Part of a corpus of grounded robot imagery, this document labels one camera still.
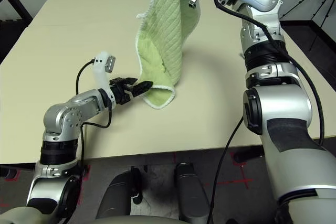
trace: towel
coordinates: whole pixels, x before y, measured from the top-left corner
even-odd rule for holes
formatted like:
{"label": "towel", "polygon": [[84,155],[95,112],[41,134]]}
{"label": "towel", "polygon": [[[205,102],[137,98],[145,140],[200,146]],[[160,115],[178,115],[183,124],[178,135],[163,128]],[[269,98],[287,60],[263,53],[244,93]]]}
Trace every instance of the towel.
{"label": "towel", "polygon": [[167,106],[175,97],[174,86],[181,76],[182,45],[196,27],[200,8],[189,0],[151,0],[136,37],[140,81],[153,81],[143,96],[155,109]]}

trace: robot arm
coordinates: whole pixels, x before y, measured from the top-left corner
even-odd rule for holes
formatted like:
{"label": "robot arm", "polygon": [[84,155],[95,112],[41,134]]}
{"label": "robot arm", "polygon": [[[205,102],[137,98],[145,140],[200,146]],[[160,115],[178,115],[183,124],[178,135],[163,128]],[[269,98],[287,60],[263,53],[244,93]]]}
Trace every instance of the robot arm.
{"label": "robot arm", "polygon": [[[196,1],[190,0],[190,6]],[[282,0],[214,1],[265,24],[278,47],[286,50],[278,18]],[[336,159],[308,134],[312,109],[298,70],[256,25],[243,20],[240,38],[248,88],[244,122],[261,137],[281,209],[279,223],[334,223]]]}
{"label": "robot arm", "polygon": [[116,104],[130,101],[147,92],[152,82],[135,86],[135,78],[116,78],[110,82],[115,58],[106,52],[92,61],[93,73],[99,89],[78,94],[66,103],[51,106],[44,116],[45,131],[40,160],[35,165],[27,207],[12,209],[0,216],[0,223],[56,223],[71,217],[81,188],[82,167],[76,159],[80,127],[85,121],[112,110]]}

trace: floor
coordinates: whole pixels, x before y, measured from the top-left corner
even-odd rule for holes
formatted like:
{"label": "floor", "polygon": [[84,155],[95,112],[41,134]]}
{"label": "floor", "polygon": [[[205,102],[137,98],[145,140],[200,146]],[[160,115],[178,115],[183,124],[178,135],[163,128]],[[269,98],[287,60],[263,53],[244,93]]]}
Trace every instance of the floor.
{"label": "floor", "polygon": [[[284,29],[336,90],[335,53],[320,39],[309,51],[314,38],[314,33],[309,27],[285,27]],[[3,40],[0,40],[0,46],[2,52],[10,49],[9,44],[4,47]],[[326,140],[325,147],[336,155],[336,139]],[[224,224],[229,218],[235,218],[240,224],[273,223],[277,205],[272,196],[265,159],[258,158],[244,165],[238,165],[232,159],[232,154],[238,150],[240,148],[229,149],[230,155],[227,155],[223,162],[218,180],[214,223]],[[130,166],[138,167],[145,181],[144,200],[140,205],[132,206],[132,214],[178,218],[176,189],[173,184],[173,171],[176,164],[193,163],[209,197],[221,152],[222,150],[203,150],[88,161],[90,171],[85,177],[77,210],[69,223],[86,223],[94,220],[108,184],[117,174],[128,170]],[[146,172],[143,165],[148,165]],[[25,204],[31,178],[32,172],[26,170],[21,170],[16,178],[9,181],[0,178],[0,213]]]}

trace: beige table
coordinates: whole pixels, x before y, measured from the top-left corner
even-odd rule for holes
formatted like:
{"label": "beige table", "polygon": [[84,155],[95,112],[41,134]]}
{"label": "beige table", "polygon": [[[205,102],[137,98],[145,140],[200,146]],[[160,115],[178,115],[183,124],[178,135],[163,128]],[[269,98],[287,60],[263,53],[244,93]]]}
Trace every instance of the beige table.
{"label": "beige table", "polygon": [[[201,0],[202,16],[184,46],[183,74],[175,100],[154,110],[142,99],[114,110],[112,127],[88,128],[86,158],[198,150],[226,144],[242,115],[245,65],[239,56],[241,21]],[[0,164],[35,162],[43,116],[75,93],[80,67],[106,50],[117,57],[110,78],[138,77],[135,36],[150,0],[48,0],[0,65]],[[326,136],[336,135],[336,93],[286,35],[287,49],[320,93]],[[80,91],[96,88],[91,69]],[[319,135],[316,104],[309,133]],[[95,121],[105,123],[107,115]],[[241,127],[232,146],[260,144]]]}

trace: gray carpet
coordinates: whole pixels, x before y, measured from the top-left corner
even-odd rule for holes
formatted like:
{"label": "gray carpet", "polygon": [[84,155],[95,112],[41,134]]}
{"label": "gray carpet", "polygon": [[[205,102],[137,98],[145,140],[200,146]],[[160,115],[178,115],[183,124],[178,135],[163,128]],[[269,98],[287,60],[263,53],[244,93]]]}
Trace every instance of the gray carpet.
{"label": "gray carpet", "polygon": [[[177,163],[191,162],[210,197],[212,182],[222,150],[164,153],[141,156],[104,158],[89,161],[90,172],[83,183],[81,198],[70,223],[94,220],[100,200],[113,178],[138,167],[144,180],[144,199],[133,205],[131,214],[165,216],[177,219],[178,205],[173,173]],[[143,165],[149,165],[145,172]],[[21,171],[17,181],[0,179],[0,211],[23,206],[32,172]],[[239,223],[272,223],[276,210],[264,158],[248,161],[244,166],[227,155],[218,180],[214,222],[225,223],[235,218]]]}

